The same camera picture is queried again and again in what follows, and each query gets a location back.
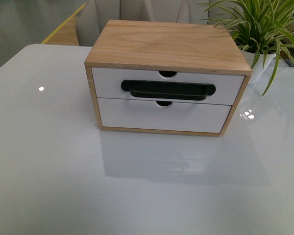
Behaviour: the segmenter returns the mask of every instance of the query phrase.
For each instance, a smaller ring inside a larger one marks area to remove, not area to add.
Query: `chair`
[[[209,0],[88,0],[76,23],[80,46],[92,47],[108,20],[207,24],[198,4]]]

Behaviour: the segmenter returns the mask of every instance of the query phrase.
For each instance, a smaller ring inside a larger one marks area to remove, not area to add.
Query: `plant pot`
[[[247,62],[249,63],[249,65],[251,66],[254,60],[254,53],[250,53],[250,52],[246,52],[246,51],[242,51],[243,56],[245,57],[245,59],[247,60]],[[267,55],[266,61],[265,61],[265,66],[263,67],[263,61],[264,61],[264,55],[260,55],[259,60],[257,61],[257,63],[255,64],[254,68],[253,68],[253,73],[250,77],[250,80],[248,82],[248,84],[254,84],[258,81],[258,79],[261,77],[261,75],[263,74],[263,72],[266,70],[266,68],[268,67],[268,65],[270,64],[270,62],[275,58],[275,54],[269,54]]]

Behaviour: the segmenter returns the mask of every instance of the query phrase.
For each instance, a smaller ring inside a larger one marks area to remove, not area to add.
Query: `bottom drawer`
[[[219,133],[230,105],[98,98],[102,126]]]

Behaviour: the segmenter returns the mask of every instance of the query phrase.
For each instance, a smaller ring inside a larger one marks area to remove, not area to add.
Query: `white drawer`
[[[229,105],[98,98],[102,126],[219,133]]]
[[[244,79],[244,76],[237,75],[185,72],[178,72],[175,76],[166,78],[161,76],[159,71],[107,68],[92,68],[92,73],[98,98],[160,100],[133,97],[130,92],[124,92],[121,89],[121,83],[124,80],[171,81],[213,84],[216,87],[216,92],[213,95],[207,96],[203,101],[187,102],[224,105],[233,104]]]

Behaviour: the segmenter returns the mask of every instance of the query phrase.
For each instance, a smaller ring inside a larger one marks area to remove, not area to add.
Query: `white table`
[[[249,85],[224,137],[109,132],[89,50],[0,69],[0,235],[294,235],[294,68]]]

